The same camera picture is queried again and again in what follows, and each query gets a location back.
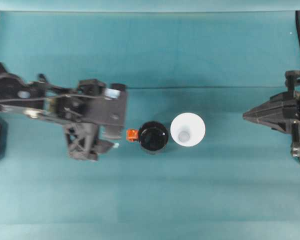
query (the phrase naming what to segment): white cup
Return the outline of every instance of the white cup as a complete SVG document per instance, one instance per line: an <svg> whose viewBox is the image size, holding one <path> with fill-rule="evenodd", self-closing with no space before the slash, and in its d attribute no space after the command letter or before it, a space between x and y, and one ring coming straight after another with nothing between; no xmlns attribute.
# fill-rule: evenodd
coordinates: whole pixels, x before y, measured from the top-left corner
<svg viewBox="0 0 300 240"><path fill-rule="evenodd" d="M205 137L206 125L197 114L185 112L173 119L170 132L177 144L192 147L200 143Z"/></svg>

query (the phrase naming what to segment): cable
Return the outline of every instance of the cable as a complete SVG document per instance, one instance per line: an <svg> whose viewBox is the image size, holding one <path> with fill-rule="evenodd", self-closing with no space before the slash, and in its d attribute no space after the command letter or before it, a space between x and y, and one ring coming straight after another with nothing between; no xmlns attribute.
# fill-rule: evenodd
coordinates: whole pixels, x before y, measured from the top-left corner
<svg viewBox="0 0 300 240"><path fill-rule="evenodd" d="M43 96L43 97L33 97L33 98L10 98L10 99L0 99L0 103L6 103L6 102L36 102L36 101L44 101L47 99L58 99L58 98L64 98L64 97L78 97L78 98L87 98L87 99L99 99L104 98L105 96L90 96L90 95L84 95L84 94L60 94L56 96Z"/></svg>

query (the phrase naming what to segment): teal fabric surface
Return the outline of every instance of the teal fabric surface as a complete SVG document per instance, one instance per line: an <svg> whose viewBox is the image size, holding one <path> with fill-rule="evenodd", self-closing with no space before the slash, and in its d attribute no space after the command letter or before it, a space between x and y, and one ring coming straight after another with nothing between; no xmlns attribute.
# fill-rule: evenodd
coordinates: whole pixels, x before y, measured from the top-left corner
<svg viewBox="0 0 300 240"><path fill-rule="evenodd" d="M27 81L134 88L282 86L300 68L295 13L0 13L0 61Z"/></svg>
<svg viewBox="0 0 300 240"><path fill-rule="evenodd" d="M300 10L300 0L0 0L0 11L256 12Z"/></svg>
<svg viewBox="0 0 300 240"><path fill-rule="evenodd" d="M81 162L67 157L60 126L1 114L0 240L300 240L291 138L242 119L300 69L294 21L294 12L2 13L0 61L11 72L68 87L125 83L126 129L193 112L206 137L191 148L170 139L157 155L122 139Z"/></svg>

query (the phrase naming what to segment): black cup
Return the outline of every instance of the black cup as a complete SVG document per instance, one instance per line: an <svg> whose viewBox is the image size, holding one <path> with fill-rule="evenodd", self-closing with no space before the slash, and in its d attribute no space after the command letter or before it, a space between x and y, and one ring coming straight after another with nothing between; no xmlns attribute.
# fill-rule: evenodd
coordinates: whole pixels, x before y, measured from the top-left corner
<svg viewBox="0 0 300 240"><path fill-rule="evenodd" d="M169 139L169 132L161 123L149 121L138 131L138 141L141 147L150 154L160 152Z"/></svg>

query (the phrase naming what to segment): orange tab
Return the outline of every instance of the orange tab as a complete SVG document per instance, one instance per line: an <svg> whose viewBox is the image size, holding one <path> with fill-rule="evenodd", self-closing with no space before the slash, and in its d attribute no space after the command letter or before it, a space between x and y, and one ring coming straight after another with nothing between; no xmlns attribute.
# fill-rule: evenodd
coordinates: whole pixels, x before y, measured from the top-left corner
<svg viewBox="0 0 300 240"><path fill-rule="evenodd" d="M138 141L138 130L135 129L128 129L126 131L126 139L129 142L135 142Z"/></svg>

